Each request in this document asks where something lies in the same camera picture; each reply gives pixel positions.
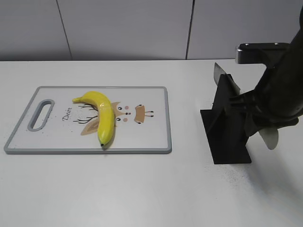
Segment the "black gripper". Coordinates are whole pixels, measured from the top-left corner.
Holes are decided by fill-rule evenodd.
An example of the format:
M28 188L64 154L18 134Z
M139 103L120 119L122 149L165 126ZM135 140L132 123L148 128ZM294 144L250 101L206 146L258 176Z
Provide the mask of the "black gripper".
M254 91L229 99L229 107L244 111L243 141L267 128L294 126L303 114L303 30L271 69L266 69Z

